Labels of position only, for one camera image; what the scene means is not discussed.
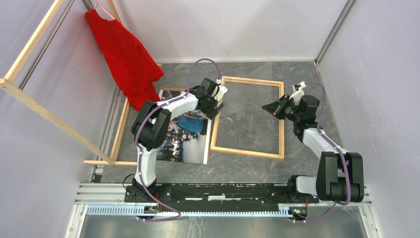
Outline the wooden picture frame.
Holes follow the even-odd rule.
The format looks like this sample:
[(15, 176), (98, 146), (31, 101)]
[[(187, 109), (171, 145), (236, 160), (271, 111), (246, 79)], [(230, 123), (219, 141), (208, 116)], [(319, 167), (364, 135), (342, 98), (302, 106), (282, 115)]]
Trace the wooden picture frame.
[(225, 107), (214, 119), (210, 149), (216, 152), (283, 160), (284, 121), (262, 109), (284, 95), (281, 81), (223, 76)]

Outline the clear acrylic sheet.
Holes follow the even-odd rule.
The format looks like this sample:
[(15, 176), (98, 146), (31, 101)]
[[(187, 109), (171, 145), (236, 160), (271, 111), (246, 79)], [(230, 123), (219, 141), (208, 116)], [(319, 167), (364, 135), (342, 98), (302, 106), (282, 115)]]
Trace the clear acrylic sheet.
[(292, 94), (295, 83), (317, 80), (313, 62), (224, 62), (219, 66), (227, 77), (228, 92), (223, 97), (226, 106), (219, 115), (215, 147), (247, 155), (283, 154), (285, 122), (262, 106), (282, 94)]

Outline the printed colour photo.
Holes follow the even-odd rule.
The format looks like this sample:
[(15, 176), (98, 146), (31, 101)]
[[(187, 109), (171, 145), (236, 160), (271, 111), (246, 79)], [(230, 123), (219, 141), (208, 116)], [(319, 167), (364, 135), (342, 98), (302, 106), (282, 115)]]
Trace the printed colour photo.
[(199, 110), (191, 111), (183, 116), (195, 121), (202, 120), (204, 123), (202, 133), (183, 130), (170, 122), (168, 134), (158, 150), (157, 159), (205, 165), (209, 160), (211, 120)]

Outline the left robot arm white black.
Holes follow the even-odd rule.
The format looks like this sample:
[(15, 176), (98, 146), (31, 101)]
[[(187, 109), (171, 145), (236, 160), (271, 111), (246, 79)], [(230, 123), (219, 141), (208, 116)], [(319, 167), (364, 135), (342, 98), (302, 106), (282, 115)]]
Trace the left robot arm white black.
[(169, 90), (163, 100), (143, 104), (131, 129), (137, 145), (132, 185), (142, 201), (150, 202), (156, 195), (158, 160), (207, 163), (210, 126), (225, 105), (227, 91), (221, 80), (205, 78), (184, 92)]

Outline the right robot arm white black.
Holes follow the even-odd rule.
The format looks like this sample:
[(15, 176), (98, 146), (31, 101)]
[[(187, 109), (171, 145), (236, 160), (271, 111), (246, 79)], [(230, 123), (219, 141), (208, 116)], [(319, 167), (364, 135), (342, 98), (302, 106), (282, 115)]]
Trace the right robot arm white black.
[(298, 140), (319, 158), (317, 175), (291, 176), (286, 196), (292, 202), (301, 201), (306, 194), (342, 205), (362, 202), (365, 196), (363, 158), (359, 153), (338, 146), (318, 126), (316, 112), (319, 105), (319, 99), (311, 95), (302, 96), (298, 103), (284, 95), (262, 107), (279, 120), (290, 120)]

